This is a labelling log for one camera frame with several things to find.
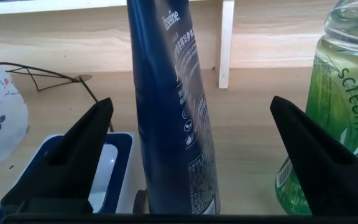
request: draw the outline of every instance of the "white label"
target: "white label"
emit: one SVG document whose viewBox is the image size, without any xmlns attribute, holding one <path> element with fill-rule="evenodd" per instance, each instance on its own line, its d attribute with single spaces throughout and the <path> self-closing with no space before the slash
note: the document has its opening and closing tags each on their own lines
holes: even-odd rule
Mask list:
<svg viewBox="0 0 358 224">
<path fill-rule="evenodd" d="M 208 206 L 208 208 L 205 210 L 203 215 L 215 215 L 215 200 L 212 200 L 211 204 Z"/>
<path fill-rule="evenodd" d="M 277 174 L 276 185 L 277 188 L 281 187 L 284 182 L 288 179 L 292 172 L 292 163 L 290 160 L 285 164 L 284 168 Z"/>
</svg>

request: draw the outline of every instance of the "white shelf support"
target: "white shelf support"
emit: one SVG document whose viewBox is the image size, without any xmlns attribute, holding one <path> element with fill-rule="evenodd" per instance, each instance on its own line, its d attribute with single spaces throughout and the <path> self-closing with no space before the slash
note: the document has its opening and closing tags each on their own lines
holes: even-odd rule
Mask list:
<svg viewBox="0 0 358 224">
<path fill-rule="evenodd" d="M 234 0 L 223 0 L 216 34 L 215 71 L 219 77 L 219 88 L 229 88 L 231 40 L 233 34 Z"/>
</svg>

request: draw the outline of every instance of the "cable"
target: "cable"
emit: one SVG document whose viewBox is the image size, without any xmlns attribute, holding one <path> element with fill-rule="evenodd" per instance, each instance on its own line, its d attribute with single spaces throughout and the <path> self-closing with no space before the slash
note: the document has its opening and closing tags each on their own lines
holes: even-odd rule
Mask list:
<svg viewBox="0 0 358 224">
<path fill-rule="evenodd" d="M 79 83 L 80 82 L 85 87 L 86 91 L 88 91 L 88 93 L 91 95 L 91 97 L 95 101 L 95 103 L 98 102 L 98 99 L 95 97 L 95 95 L 93 94 L 91 89 L 87 86 L 87 84 L 85 83 L 85 81 L 82 79 L 81 76 L 80 76 L 80 79 L 77 80 L 75 78 L 72 78 L 72 77 L 57 73 L 57 72 L 53 72 L 53 71 L 50 71 L 50 70 L 45 70 L 45 69 L 42 69 L 42 68 L 35 68 L 35 67 L 27 66 L 27 65 L 21 65 L 21 64 L 18 64 L 18 63 L 0 62 L 0 65 L 10 65 L 10 66 L 17 66 L 18 67 L 18 68 L 12 69 L 12 70 L 6 70 L 6 72 L 8 72 L 8 73 L 19 74 L 19 75 L 30 75 L 31 79 L 34 82 L 35 88 L 37 89 L 38 92 L 41 92 L 41 91 L 44 91 L 44 90 L 47 90 L 49 88 L 53 88 L 53 87 L 56 87 L 56 86 L 62 86 L 62 85 L 67 85 L 67 84 L 71 84 L 71 83 Z M 22 69 L 27 70 L 27 73 L 18 72 L 19 70 L 22 70 Z M 39 72 L 49 73 L 49 74 L 52 74 L 52 75 L 34 74 L 34 73 L 30 72 L 30 69 L 31 70 L 36 70 L 36 71 L 39 71 Z M 49 78 L 62 78 L 62 79 L 69 80 L 69 82 L 60 83 L 60 84 L 57 84 L 57 85 L 52 85 L 52 86 L 48 86 L 48 87 L 40 89 L 38 87 L 37 82 L 35 81 L 34 76 L 49 77 Z M 109 122 L 109 129 L 110 129 L 110 132 L 114 132 L 114 128 L 113 128 L 113 126 L 111 124 L 111 121 Z"/>
<path fill-rule="evenodd" d="M 18 64 L 18 63 L 11 63 L 11 62 L 0 62 L 0 65 L 12 65 L 12 66 L 17 66 L 17 67 L 21 67 L 21 68 L 26 68 L 27 71 L 29 69 L 32 69 L 32 70 L 36 70 L 36 71 L 40 71 L 40 72 L 45 72 L 45 73 L 50 73 L 50 74 L 54 74 L 58 77 L 62 77 L 62 78 L 66 78 L 68 80 L 71 80 L 72 82 L 75 82 L 75 83 L 78 83 L 80 81 L 76 80 L 75 78 L 72 78 L 72 77 L 69 77 L 69 76 L 66 76 L 66 75 L 63 75 L 63 74 L 60 74 L 60 73 L 57 73 L 57 72 L 53 72 L 53 71 L 50 71 L 50 70 L 45 70 L 45 69 L 42 69 L 42 68 L 35 68 L 35 67 L 31 67 L 31 66 L 27 66 L 27 65 L 21 65 L 21 64 Z M 11 71 L 18 71 L 20 70 L 21 68 L 18 68 L 18 69 L 13 69 Z"/>
</svg>

